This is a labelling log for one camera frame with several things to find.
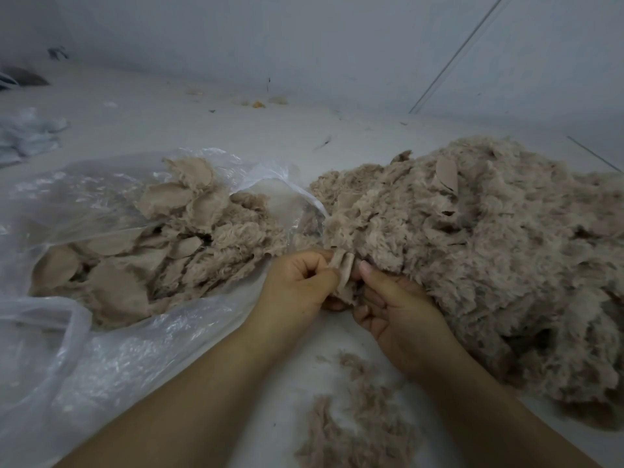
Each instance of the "white wall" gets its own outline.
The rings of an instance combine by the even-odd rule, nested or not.
[[[71,38],[54,0],[0,0],[0,63],[43,58],[59,45]]]
[[[496,0],[57,0],[76,57],[407,112]]]
[[[602,152],[624,152],[624,0],[510,0],[419,111],[530,122],[588,147],[606,137]]]

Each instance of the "floor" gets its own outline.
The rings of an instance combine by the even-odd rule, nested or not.
[[[455,138],[475,134],[509,136],[530,150],[567,161],[578,171],[612,170],[563,135],[546,130],[521,126],[501,129],[420,115],[341,111],[295,101],[278,105],[269,102],[271,95],[265,91],[69,62],[45,63],[40,71],[52,86],[3,93],[0,113],[37,107],[44,116],[68,118],[71,127],[60,133],[61,149],[0,169],[2,183],[79,160],[179,147],[217,147],[243,158],[290,162],[299,167],[303,183],[308,183],[328,169],[365,162],[387,163],[406,149],[423,155]],[[265,108],[249,106],[256,100]],[[316,357],[331,357],[339,349],[376,361],[388,379],[399,377],[349,314],[324,315],[263,388],[232,467],[296,466],[292,453],[305,436],[301,414],[313,394],[335,392],[341,384],[336,368],[320,363]],[[417,387],[406,386],[400,399],[427,431],[427,442],[417,458],[419,466],[461,466],[425,395]],[[559,419],[548,404],[526,403],[605,468],[622,466],[624,434],[594,431]]]

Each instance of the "transparent plastic sheet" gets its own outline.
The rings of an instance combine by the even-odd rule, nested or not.
[[[231,193],[267,194],[286,230],[307,202],[317,205],[293,166],[249,163],[220,149],[75,163],[1,190],[0,466],[62,456],[214,344],[255,301],[263,265],[208,298],[108,332],[90,331],[90,312],[73,300],[27,296],[33,267],[52,244],[149,225],[132,203],[146,183],[170,178],[163,157],[188,155],[207,158]]]

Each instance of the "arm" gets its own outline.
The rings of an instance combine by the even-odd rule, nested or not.
[[[220,467],[227,463],[272,367],[339,282],[331,253],[283,256],[247,320],[178,376],[61,460],[70,467]]]
[[[469,466],[600,468],[512,397],[460,346],[422,287],[360,265],[355,320],[434,401]]]

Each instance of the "fingernail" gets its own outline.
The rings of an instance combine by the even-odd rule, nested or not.
[[[372,273],[372,266],[365,260],[362,260],[359,264],[359,272],[363,276],[369,276]]]

